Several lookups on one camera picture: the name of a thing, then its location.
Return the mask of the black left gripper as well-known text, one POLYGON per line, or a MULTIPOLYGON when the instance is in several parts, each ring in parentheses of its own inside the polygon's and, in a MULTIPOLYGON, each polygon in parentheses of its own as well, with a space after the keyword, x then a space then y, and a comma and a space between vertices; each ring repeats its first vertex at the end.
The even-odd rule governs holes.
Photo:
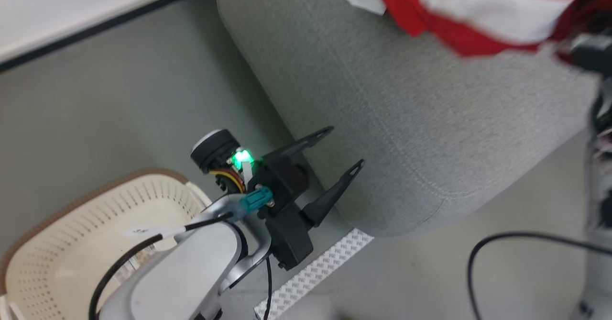
MULTIPOLYGON (((215 178, 225 194, 251 196, 269 189, 272 196, 262 205, 265 213, 277 215, 295 204, 309 188, 306 168, 297 161, 305 149, 312 148, 334 130, 327 126, 265 154, 254 156, 228 130, 213 130, 192 147, 190 158, 205 175, 215 178)), ((306 204, 300 217, 307 228, 317 228, 362 170, 365 161, 359 160, 346 170, 330 189, 315 201, 306 204)))

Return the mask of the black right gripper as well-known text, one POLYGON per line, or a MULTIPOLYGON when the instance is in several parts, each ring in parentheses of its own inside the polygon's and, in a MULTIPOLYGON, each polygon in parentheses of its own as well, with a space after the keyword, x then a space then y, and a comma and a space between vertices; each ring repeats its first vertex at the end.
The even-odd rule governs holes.
POLYGON ((612 37, 607 34, 579 34, 558 45, 557 57, 564 63, 584 71, 610 77, 612 37))

